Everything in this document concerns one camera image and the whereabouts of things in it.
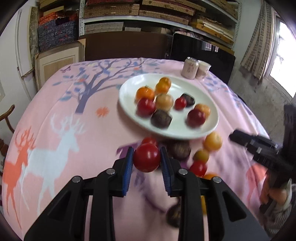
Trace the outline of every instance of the black monitor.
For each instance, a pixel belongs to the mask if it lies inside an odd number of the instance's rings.
[[[209,63],[210,71],[228,84],[235,61],[232,54],[208,42],[175,33],[170,59],[184,61],[187,57]]]

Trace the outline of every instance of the stacked boxes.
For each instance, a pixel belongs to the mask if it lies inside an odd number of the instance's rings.
[[[78,23],[76,20],[57,25],[57,21],[40,25],[38,28],[40,51],[44,52],[51,48],[69,43],[78,39]]]

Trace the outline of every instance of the cabinet door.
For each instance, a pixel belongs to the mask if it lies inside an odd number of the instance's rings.
[[[74,42],[48,50],[36,59],[38,90],[60,68],[83,61],[84,47],[80,42]]]

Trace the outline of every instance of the red tomato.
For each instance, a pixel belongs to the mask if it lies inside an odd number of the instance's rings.
[[[180,97],[175,101],[175,110],[182,110],[186,107],[187,101],[185,98]]]
[[[145,144],[145,143],[151,143],[154,146],[158,146],[157,140],[154,139],[153,137],[146,137],[142,140],[141,144]]]
[[[193,109],[189,111],[186,122],[188,126],[196,128],[200,127],[205,122],[205,119],[206,118],[204,112],[197,109]]]
[[[141,172],[152,172],[160,165],[160,151],[151,144],[140,145],[133,154],[133,164]]]
[[[189,168],[198,177],[203,177],[207,171],[207,165],[203,161],[195,161]]]
[[[156,110],[153,100],[142,98],[137,104],[137,115],[141,117],[149,117]]]

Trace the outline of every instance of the orange tomato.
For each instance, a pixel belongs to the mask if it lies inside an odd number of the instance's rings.
[[[192,159],[194,161],[203,161],[204,163],[206,163],[209,160],[209,157],[210,157],[210,153],[208,150],[200,149],[194,154]]]
[[[147,86],[139,88],[136,93],[136,102],[138,102],[142,98],[154,100],[155,93],[154,93],[153,89],[150,89]]]
[[[168,85],[169,88],[172,85],[172,82],[168,77],[162,77],[158,83],[164,83],[164,84]]]
[[[204,175],[202,178],[211,180],[213,177],[218,177],[219,175],[213,172],[209,172],[206,175]]]
[[[215,131],[207,135],[203,143],[204,148],[208,151],[217,151],[222,146],[222,137]]]
[[[206,119],[211,114],[211,109],[205,104],[197,104],[194,108],[200,110],[201,112],[204,112]]]
[[[168,90],[169,90],[169,86],[164,83],[164,82],[159,82],[158,84],[156,84],[155,86],[155,94],[158,95],[158,94],[167,94],[168,93]]]

